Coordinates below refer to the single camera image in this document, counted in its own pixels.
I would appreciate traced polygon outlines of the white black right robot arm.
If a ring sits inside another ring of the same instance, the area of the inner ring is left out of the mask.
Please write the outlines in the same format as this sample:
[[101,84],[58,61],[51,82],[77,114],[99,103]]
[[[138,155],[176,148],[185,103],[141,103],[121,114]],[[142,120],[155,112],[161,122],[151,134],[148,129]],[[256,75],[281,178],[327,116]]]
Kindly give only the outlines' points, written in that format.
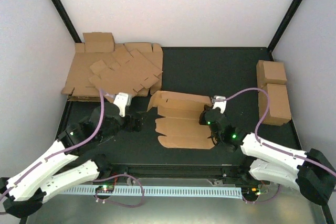
[[209,127],[214,145],[228,152],[240,150],[253,159],[238,171],[243,183],[266,180],[298,190],[317,205],[329,202],[335,191],[335,168],[321,151],[296,150],[247,133],[230,124],[224,111],[219,105],[205,105],[199,123]]

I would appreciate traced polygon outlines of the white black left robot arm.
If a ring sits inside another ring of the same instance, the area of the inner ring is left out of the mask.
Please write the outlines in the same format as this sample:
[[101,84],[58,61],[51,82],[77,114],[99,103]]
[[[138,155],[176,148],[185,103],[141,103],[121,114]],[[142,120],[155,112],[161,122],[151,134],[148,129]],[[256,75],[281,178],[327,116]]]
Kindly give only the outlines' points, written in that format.
[[86,182],[114,184],[118,175],[104,154],[96,154],[83,164],[65,172],[61,169],[95,148],[105,137],[120,131],[139,132],[141,113],[129,113],[123,106],[105,103],[90,116],[69,125],[52,146],[14,177],[1,178],[1,201],[4,211],[17,218],[25,218],[38,211],[44,203],[73,186]]

